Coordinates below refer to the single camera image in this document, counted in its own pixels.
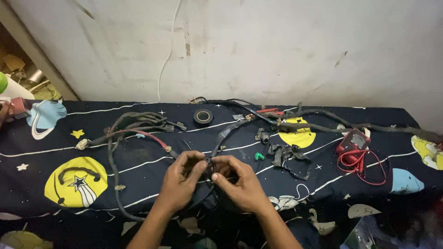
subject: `multimeter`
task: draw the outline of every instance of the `multimeter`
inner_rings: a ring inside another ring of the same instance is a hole
[[[362,152],[355,152],[352,154],[347,154],[342,157],[342,160],[347,164],[355,164],[357,163],[358,159],[362,155],[363,150],[368,147],[369,143],[371,142],[371,139],[368,138],[364,133],[357,129],[353,129],[350,131],[343,141],[335,148],[335,153],[337,155],[340,155],[344,152],[348,151],[362,151]]]

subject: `hand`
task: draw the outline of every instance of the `hand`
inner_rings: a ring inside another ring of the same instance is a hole
[[[195,185],[208,166],[205,155],[198,151],[186,151],[169,166],[163,179],[162,189],[154,206],[160,207],[169,215],[184,208],[189,203]]]
[[[217,168],[229,166],[239,176],[234,185],[222,174],[212,174],[212,181],[226,192],[235,205],[245,212],[256,214],[266,208],[274,209],[251,166],[242,163],[233,156],[216,156],[211,160]]]

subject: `red wire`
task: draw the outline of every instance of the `red wire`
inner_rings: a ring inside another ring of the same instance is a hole
[[[144,132],[144,131],[128,129],[128,130],[121,130],[121,131],[113,132],[113,133],[108,134],[107,136],[112,136],[113,134],[121,133],[121,132],[136,132],[136,133],[148,136],[148,137],[154,139],[155,141],[157,141],[161,145],[161,147],[166,150],[167,145],[165,144],[165,142],[160,140],[158,137],[156,137],[156,136],[154,136],[154,135],[152,135],[152,134],[150,134],[148,132]]]
[[[385,179],[383,180],[383,182],[381,182],[381,183],[370,183],[370,182],[368,182],[368,181],[366,181],[365,179],[362,178],[363,172],[361,172],[361,170],[363,169],[363,163],[364,163],[364,160],[365,160],[366,152],[372,153],[375,156],[375,158],[377,159],[378,165],[380,165],[381,171],[383,172],[383,175],[385,176]],[[358,155],[359,153],[361,153],[361,155],[359,156],[359,158],[357,159],[357,161],[355,163],[348,164],[348,163],[343,162],[343,156],[355,155],[355,154]],[[350,167],[352,169],[351,170],[343,169],[343,168],[340,167],[340,164],[343,164],[344,166]],[[378,156],[373,151],[371,151],[371,150],[352,150],[352,151],[348,151],[348,152],[344,152],[344,153],[340,154],[340,156],[337,158],[337,168],[342,170],[342,171],[344,171],[344,172],[348,172],[348,173],[356,172],[357,176],[363,182],[371,184],[371,185],[383,185],[383,184],[386,183],[386,179],[388,178],[386,176],[385,169],[383,168],[383,165],[380,162],[380,159],[378,159]]]

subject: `green connector cap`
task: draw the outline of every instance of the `green connector cap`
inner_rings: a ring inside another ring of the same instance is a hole
[[[263,160],[264,156],[261,153],[257,152],[257,153],[255,153],[254,159],[255,160],[258,160],[258,159]]]

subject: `white cable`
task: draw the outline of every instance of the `white cable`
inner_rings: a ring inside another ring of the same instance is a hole
[[[159,74],[159,81],[157,83],[157,96],[159,97],[159,102],[160,102],[160,78],[162,77],[162,73],[163,73],[163,69],[165,68],[165,65],[167,63],[167,61],[169,60],[169,57],[171,57],[172,54],[172,48],[174,46],[174,26],[175,26],[175,18],[177,16],[177,12],[179,11],[179,7],[180,7],[180,3],[182,2],[182,0],[179,0],[179,3],[177,4],[177,8],[175,8],[175,12],[174,12],[174,18],[172,19],[172,36],[171,36],[171,50],[169,50],[169,54],[166,57],[165,62],[163,63],[162,69],[160,70],[160,74]]]

